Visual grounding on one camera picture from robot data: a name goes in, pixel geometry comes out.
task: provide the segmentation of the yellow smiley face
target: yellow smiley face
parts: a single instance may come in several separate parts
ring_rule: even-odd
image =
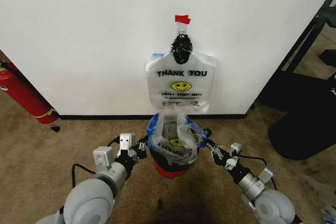
[[[187,91],[191,89],[192,85],[185,81],[179,81],[179,82],[174,82],[171,85],[171,87],[173,90],[176,90],[176,91]]]
[[[176,146],[176,147],[184,147],[183,144],[182,144],[182,141],[179,140],[179,139],[171,139],[171,140],[169,140],[169,143],[173,146]]]

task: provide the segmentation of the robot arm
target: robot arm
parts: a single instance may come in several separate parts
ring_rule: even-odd
[[[134,146],[134,134],[120,135],[118,158],[112,148],[101,146],[93,151],[96,175],[72,189],[64,206],[54,215],[36,224],[106,224],[125,181],[137,160],[147,157],[145,141]]]
[[[216,165],[223,166],[233,177],[243,194],[242,200],[255,213],[261,224],[299,224],[294,206],[283,193],[266,189],[266,184],[274,177],[270,166],[266,166],[259,176],[239,163],[240,144],[231,145],[230,150],[215,144],[211,139],[204,139]]]

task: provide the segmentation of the baseboard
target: baseboard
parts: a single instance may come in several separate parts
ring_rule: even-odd
[[[62,120],[149,120],[153,115],[60,115]],[[246,114],[189,115],[191,119],[244,119]]]

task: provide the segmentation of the red fire extinguisher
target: red fire extinguisher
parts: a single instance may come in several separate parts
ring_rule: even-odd
[[[0,89],[24,107],[40,123],[51,123],[58,118],[51,105],[12,63],[0,65]]]

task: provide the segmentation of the white plastic bag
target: white plastic bag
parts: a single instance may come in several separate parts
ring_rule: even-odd
[[[146,65],[152,104],[162,109],[169,104],[206,113],[209,108],[216,61],[213,57],[190,52],[186,63],[176,62],[173,53],[156,54]]]
[[[189,165],[197,159],[197,149],[205,146],[206,134],[187,115],[168,106],[150,120],[147,136],[148,147],[169,165]]]

